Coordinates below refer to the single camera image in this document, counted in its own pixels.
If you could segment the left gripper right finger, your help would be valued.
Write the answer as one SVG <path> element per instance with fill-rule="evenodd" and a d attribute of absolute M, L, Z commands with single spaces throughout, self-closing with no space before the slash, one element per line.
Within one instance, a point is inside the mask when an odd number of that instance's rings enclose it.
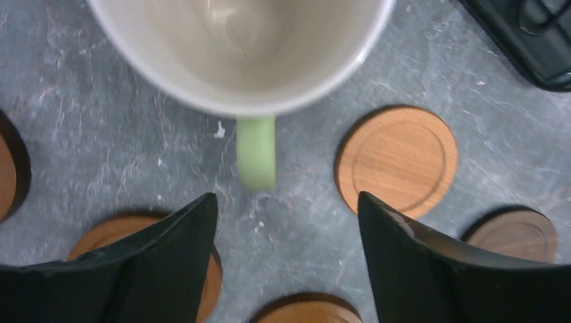
<path fill-rule="evenodd" d="M 570 266 L 471 246 L 358 197 L 360 235 L 381 322 L 569 322 Z"/>

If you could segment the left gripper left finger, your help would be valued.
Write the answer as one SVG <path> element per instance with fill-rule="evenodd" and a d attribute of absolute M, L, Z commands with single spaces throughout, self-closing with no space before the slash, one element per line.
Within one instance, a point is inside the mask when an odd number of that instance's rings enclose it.
<path fill-rule="evenodd" d="M 1 267 L 2 322 L 195 322 L 218 216 L 201 195 L 74 260 Z"/>

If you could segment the brown wooden coaster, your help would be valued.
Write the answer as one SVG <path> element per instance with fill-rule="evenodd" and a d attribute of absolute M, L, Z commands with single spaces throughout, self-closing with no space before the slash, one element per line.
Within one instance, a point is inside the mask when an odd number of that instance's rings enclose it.
<path fill-rule="evenodd" d="M 72 247 L 67 259 L 101 248 L 168 216 L 166 211 L 133 210 L 117 213 L 114 217 L 95 225 Z M 196 322 L 204 322 L 214 310 L 222 286 L 222 264 L 216 249 L 212 250 L 201 295 Z"/>
<path fill-rule="evenodd" d="M 26 145 L 8 115 L 1 111 L 1 221 L 26 199 L 32 179 Z"/>

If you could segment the dark wooden coaster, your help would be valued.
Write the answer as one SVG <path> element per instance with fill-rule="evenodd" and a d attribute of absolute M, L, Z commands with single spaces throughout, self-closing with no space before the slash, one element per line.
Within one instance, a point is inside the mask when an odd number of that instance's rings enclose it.
<path fill-rule="evenodd" d="M 553 263 L 558 236 L 552 221 L 524 205 L 506 205 L 482 215 L 461 235 L 472 246 L 525 260 Z"/>

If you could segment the light wooden coaster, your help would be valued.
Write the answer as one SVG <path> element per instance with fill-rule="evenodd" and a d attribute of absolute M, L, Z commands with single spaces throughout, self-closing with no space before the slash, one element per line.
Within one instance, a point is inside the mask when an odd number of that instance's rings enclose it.
<path fill-rule="evenodd" d="M 459 148 L 450 127 L 417 106 L 365 115 L 347 132 L 334 163 L 337 191 L 353 213 L 369 192 L 412 219 L 431 211 L 455 178 Z"/>

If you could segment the light green mug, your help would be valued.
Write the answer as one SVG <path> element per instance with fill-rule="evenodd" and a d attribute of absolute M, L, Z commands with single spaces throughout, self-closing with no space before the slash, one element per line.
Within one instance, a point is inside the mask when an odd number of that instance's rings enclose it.
<path fill-rule="evenodd" d="M 339 87 L 366 60 L 394 1 L 90 1 L 130 66 L 168 95 L 233 116 L 238 177 L 276 183 L 275 117 Z"/>

